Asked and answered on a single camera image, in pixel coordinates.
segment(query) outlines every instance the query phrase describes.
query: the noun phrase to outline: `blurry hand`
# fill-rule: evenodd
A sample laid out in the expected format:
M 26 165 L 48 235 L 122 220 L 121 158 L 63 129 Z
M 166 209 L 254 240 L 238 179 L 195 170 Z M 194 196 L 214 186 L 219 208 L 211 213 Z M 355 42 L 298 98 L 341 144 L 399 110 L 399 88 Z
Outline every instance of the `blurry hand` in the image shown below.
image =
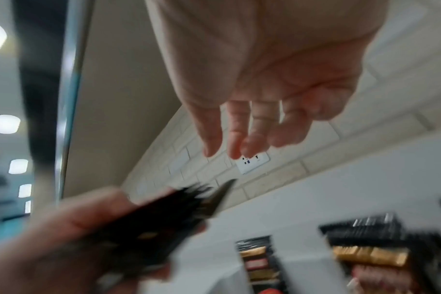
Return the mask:
M 233 159 L 300 143 L 313 120 L 339 114 L 387 6 L 386 0 L 146 2 L 204 154 L 221 145 L 220 105 L 226 103 Z
M 0 293 L 92 293 L 96 279 L 103 274 L 96 252 L 61 259 L 41 258 L 137 207 L 116 188 L 96 190 L 71 199 L 19 237 L 0 243 Z M 152 278 L 168 279 L 169 274 L 168 264 Z M 133 294 L 138 283 L 138 279 L 128 280 L 108 294 Z

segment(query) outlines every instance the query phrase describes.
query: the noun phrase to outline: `white wall plate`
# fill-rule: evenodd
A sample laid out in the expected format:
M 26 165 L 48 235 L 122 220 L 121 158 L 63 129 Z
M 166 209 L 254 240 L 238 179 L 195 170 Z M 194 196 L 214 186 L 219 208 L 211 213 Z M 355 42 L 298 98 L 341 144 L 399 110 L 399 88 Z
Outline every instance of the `white wall plate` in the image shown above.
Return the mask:
M 269 156 L 266 152 L 258 153 L 252 158 L 240 157 L 235 161 L 238 170 L 241 174 L 245 174 L 269 161 Z

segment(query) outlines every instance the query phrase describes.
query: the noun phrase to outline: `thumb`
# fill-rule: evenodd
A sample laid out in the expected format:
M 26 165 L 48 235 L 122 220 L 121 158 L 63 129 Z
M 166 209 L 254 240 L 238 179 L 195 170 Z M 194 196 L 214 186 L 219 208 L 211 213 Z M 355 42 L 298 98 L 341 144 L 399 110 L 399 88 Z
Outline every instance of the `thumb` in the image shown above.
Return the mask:
M 221 109 L 219 107 L 203 108 L 186 105 L 193 119 L 196 131 L 203 141 L 203 153 L 211 157 L 222 145 Z

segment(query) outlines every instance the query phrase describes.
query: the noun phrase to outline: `ceiling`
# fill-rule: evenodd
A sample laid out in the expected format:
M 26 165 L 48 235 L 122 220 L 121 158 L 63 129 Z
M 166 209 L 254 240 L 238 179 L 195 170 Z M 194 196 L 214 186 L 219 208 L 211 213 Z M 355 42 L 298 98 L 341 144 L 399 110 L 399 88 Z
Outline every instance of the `ceiling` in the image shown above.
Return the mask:
M 66 0 L 0 0 L 0 114 L 21 119 L 19 130 L 0 134 L 0 219 L 24 215 L 22 184 L 35 193 L 54 193 L 40 174 L 54 172 L 57 90 Z M 8 173 L 12 159 L 29 160 L 26 173 Z
M 142 0 L 95 2 L 64 196 L 120 185 L 180 107 Z

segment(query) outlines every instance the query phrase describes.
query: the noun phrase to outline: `palm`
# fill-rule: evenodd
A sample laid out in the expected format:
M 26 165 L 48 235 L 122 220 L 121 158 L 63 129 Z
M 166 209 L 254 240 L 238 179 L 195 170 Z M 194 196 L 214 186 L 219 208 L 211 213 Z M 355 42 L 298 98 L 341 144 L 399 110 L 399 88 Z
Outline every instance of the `palm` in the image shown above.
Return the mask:
M 340 113 L 385 6 L 380 0 L 148 0 L 173 85 L 205 155 L 221 145 L 219 106 L 227 102 L 232 158 L 299 143 L 312 120 Z

